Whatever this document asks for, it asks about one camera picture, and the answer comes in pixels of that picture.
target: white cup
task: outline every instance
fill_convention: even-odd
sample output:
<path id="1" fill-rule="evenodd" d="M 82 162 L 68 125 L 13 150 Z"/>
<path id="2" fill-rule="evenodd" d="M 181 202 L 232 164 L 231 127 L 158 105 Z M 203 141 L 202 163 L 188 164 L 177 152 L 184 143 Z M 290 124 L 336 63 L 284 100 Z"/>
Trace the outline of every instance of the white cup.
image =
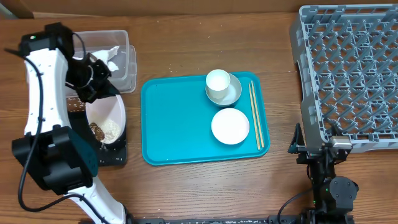
<path id="1" fill-rule="evenodd" d="M 229 73 L 221 69 L 209 72 L 206 77 L 206 86 L 209 89 L 209 94 L 216 99 L 220 99 L 227 94 L 230 82 Z"/>

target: plastic dish rack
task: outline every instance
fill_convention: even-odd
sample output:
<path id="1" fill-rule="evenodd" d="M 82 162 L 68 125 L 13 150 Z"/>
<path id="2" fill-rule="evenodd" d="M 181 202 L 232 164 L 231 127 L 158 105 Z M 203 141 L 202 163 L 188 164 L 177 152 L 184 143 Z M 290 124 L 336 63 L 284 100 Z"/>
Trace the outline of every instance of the plastic dish rack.
<path id="1" fill-rule="evenodd" d="M 303 6 L 290 28 L 307 145 L 398 149 L 398 4 Z"/>

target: clear plastic container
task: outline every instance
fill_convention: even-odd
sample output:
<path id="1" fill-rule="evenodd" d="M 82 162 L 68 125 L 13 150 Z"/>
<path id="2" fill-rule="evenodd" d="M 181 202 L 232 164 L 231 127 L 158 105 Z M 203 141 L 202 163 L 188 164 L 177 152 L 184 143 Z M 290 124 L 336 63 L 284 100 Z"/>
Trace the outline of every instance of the clear plastic container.
<path id="1" fill-rule="evenodd" d="M 112 77 L 109 77 L 109 80 L 121 93 L 131 93 L 136 89 L 136 51 L 132 45 L 129 45 L 129 35 L 125 30 L 85 31 L 77 32 L 77 34 L 83 39 L 87 52 L 110 50 L 115 46 L 120 46 L 118 53 L 109 60 L 115 63 L 119 70 L 112 72 Z M 81 42 L 75 35 L 73 44 L 75 46 L 74 57 L 82 57 Z M 67 96 L 76 96 L 73 90 L 67 87 L 66 89 Z"/>

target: white bowl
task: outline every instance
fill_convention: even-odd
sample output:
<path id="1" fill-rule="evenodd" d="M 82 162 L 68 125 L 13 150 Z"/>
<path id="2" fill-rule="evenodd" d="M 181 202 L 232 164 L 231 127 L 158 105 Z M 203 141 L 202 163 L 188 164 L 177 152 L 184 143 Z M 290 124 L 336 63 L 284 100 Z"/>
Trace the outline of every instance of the white bowl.
<path id="1" fill-rule="evenodd" d="M 211 131 L 224 144 L 238 144 L 249 134 L 249 120 L 240 110 L 234 108 L 222 109 L 214 115 L 211 121 Z"/>
<path id="2" fill-rule="evenodd" d="M 220 99 L 212 97 L 210 90 L 206 86 L 207 97 L 217 106 L 229 106 L 235 103 L 242 94 L 241 82 L 234 75 L 229 74 L 229 76 L 231 77 L 231 81 L 228 86 L 227 94 Z"/>

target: plastic tray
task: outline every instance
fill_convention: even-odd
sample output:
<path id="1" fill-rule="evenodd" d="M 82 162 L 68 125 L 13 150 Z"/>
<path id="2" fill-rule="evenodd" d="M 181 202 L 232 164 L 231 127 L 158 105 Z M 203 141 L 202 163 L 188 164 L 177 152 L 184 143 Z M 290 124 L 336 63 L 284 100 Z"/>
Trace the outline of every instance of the plastic tray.
<path id="1" fill-rule="evenodd" d="M 307 145 L 337 124 L 352 152 L 398 148 L 398 4 L 303 6 L 290 28 Z"/>
<path id="2" fill-rule="evenodd" d="M 269 149 L 266 112 L 260 81 L 251 72 L 233 73 L 242 84 L 242 95 L 230 106 L 250 122 L 247 138 L 225 145 L 211 132 L 211 120 L 221 110 L 206 96 L 206 75 L 149 80 L 141 90 L 142 155 L 154 166 L 222 161 L 263 156 Z M 264 148 L 257 149 L 248 83 L 253 80 Z"/>

